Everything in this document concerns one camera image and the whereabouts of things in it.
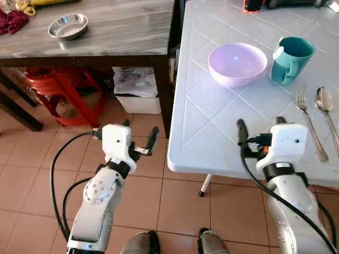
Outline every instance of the metal spoon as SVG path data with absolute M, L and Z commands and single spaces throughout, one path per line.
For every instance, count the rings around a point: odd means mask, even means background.
M 324 112 L 324 114 L 326 115 L 326 117 L 328 119 L 329 126 L 331 127 L 331 132 L 332 132 L 332 136 L 333 136 L 333 140 L 334 140 L 335 149 L 336 149 L 337 155 L 339 157 L 339 136 L 338 136 L 338 133 L 335 130 L 335 126 L 334 126 L 334 123 L 332 121 L 332 118 L 329 115 L 329 112 L 333 109 L 333 100 L 332 100 L 332 96 L 329 93 L 329 91 L 323 86 L 318 88 L 318 90 L 317 90 L 316 106 L 317 106 L 318 109 L 320 109 L 321 111 Z

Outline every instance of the purple bowl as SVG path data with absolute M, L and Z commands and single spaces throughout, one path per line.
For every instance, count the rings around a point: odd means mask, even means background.
M 208 56 L 211 76 L 226 87 L 253 82 L 267 65 L 263 51 L 245 43 L 230 43 L 214 49 Z

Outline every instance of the yellow object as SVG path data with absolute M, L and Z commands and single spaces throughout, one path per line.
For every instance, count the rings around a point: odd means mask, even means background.
M 17 8 L 19 11 L 22 11 L 27 16 L 34 16 L 36 14 L 35 9 L 32 6 L 28 6 L 25 2 L 16 2 L 15 8 Z
M 58 4 L 64 2 L 70 2 L 73 0 L 30 0 L 32 6 L 36 5 L 49 5 L 49 4 Z

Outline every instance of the mug handle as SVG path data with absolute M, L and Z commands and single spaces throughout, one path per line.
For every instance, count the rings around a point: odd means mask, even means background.
M 291 62 L 291 66 L 290 66 L 290 70 L 285 74 L 284 80 L 282 81 L 283 85 L 288 85 L 289 83 L 292 82 L 292 80 L 295 78 L 295 75 L 297 74 L 299 69 L 299 65 L 297 62 L 292 61 Z

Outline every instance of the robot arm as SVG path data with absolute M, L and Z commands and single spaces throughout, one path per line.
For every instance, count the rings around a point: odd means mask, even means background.
M 258 152 L 245 148 L 245 157 L 256 158 L 256 170 L 265 175 L 267 188 L 301 211 L 328 238 L 318 217 L 318 203 L 307 188 L 304 173 L 296 173 L 293 163 L 304 154 L 307 129 L 300 124 L 280 124 L 271 133 L 257 137 Z M 243 120 L 238 121 L 239 145 L 248 137 Z M 329 254 L 333 253 L 324 239 L 298 214 L 269 196 L 268 208 L 278 226 L 278 239 L 283 254 Z
M 131 129 L 127 126 L 108 124 L 95 131 L 102 139 L 107 164 L 83 190 L 83 202 L 67 243 L 69 254 L 105 252 L 124 179 L 136 170 L 140 155 L 151 155 L 159 132 L 153 128 L 146 148 L 138 148 L 131 142 Z

